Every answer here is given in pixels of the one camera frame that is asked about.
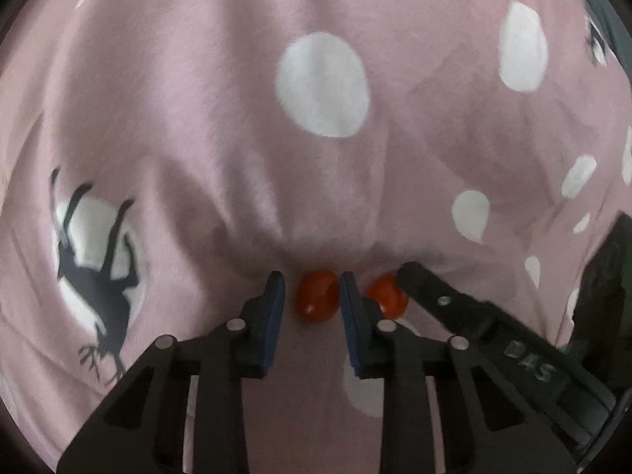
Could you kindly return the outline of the red cherry tomato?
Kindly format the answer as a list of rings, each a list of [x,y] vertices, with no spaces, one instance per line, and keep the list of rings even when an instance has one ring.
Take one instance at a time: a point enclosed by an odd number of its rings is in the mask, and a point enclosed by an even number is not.
[[[366,289],[365,296],[379,305],[386,319],[402,318],[408,306],[408,296],[397,285],[394,273],[387,273],[376,278]]]
[[[340,309],[340,279],[332,271],[308,272],[295,290],[295,315],[305,323],[324,323]]]

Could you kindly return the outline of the pink polka dot cloth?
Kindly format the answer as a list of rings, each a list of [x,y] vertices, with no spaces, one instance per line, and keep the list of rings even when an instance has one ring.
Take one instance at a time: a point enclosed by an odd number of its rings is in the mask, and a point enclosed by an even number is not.
[[[585,0],[26,0],[1,41],[1,399],[54,468],[156,336],[417,261],[567,346],[631,208]]]

